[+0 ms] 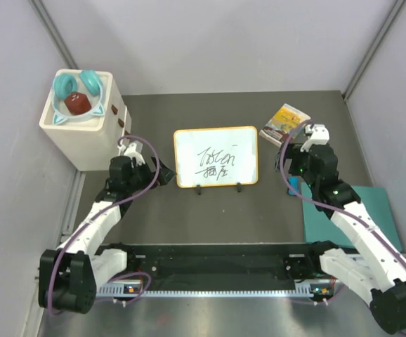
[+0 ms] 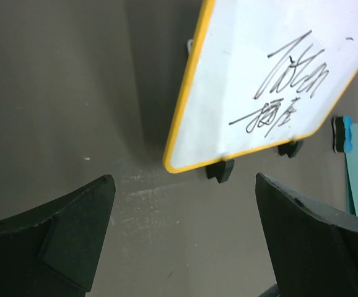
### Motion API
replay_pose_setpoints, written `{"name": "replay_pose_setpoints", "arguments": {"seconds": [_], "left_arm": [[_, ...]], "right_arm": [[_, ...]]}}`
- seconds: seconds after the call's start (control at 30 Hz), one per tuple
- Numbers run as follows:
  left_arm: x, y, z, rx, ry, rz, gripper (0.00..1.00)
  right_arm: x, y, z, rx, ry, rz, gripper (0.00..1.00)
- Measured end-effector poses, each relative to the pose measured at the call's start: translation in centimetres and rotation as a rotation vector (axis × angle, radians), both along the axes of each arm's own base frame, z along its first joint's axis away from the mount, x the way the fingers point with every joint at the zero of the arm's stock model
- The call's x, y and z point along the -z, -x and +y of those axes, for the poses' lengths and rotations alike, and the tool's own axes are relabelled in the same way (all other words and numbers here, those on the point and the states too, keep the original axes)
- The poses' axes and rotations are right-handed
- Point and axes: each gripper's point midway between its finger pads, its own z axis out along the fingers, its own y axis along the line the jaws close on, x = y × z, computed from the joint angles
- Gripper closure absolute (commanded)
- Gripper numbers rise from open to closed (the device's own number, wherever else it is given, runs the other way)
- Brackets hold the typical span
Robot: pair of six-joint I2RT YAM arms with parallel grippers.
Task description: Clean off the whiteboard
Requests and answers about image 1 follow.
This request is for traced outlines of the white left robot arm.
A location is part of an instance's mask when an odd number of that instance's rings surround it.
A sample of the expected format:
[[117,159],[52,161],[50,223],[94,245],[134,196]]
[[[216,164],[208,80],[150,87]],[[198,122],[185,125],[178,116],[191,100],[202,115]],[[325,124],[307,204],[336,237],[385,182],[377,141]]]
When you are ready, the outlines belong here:
[[117,274],[127,279],[137,272],[138,263],[126,250],[101,250],[100,245],[136,197],[167,185],[174,178],[174,171],[158,158],[153,157],[152,161],[155,171],[139,154],[112,158],[109,176],[89,214],[69,239],[42,253],[38,302],[50,315],[85,314],[102,285]]

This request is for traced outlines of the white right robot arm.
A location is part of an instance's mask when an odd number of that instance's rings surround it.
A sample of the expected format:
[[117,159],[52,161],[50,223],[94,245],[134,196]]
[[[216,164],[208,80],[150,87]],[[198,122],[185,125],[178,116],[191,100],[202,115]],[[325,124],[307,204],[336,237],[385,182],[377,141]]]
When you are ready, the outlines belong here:
[[310,197],[295,195],[312,204],[342,231],[365,263],[354,261],[331,246],[306,260],[308,273],[337,278],[369,307],[386,333],[406,329],[406,257],[401,255],[369,215],[358,193],[342,179],[337,157],[328,143],[285,143],[277,158],[280,173],[290,160],[289,174],[304,180]]

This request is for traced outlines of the blue whiteboard eraser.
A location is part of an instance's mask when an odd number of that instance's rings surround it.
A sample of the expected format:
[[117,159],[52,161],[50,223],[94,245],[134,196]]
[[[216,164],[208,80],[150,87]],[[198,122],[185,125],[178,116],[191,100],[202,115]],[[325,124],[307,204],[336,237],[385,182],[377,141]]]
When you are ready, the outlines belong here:
[[287,182],[291,186],[291,188],[287,189],[287,193],[290,196],[296,196],[297,194],[300,193],[299,191],[299,178],[296,176],[290,176],[287,179]]

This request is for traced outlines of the yellow framed whiteboard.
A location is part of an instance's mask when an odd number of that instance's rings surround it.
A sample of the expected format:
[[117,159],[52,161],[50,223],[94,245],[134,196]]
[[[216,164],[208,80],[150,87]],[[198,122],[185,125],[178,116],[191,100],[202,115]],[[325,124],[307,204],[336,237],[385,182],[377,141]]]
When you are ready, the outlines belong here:
[[173,148],[180,188],[258,182],[258,131],[254,126],[177,130]]

